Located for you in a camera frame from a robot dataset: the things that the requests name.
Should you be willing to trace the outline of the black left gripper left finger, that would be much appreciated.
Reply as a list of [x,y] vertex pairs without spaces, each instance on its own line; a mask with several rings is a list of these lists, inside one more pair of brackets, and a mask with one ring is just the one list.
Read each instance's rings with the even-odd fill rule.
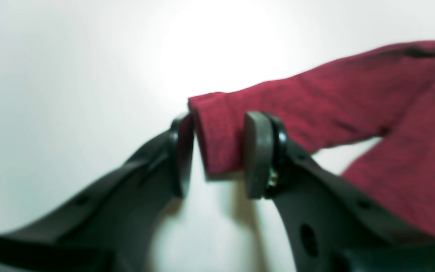
[[141,272],[155,224],[189,190],[190,113],[121,167],[27,226],[0,234],[0,272]]

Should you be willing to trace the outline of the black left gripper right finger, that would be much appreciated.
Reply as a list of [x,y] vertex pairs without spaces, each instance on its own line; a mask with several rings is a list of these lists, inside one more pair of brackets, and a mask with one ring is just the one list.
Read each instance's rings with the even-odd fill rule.
[[435,237],[321,168],[269,113],[244,117],[247,197],[270,199],[299,272],[435,272]]

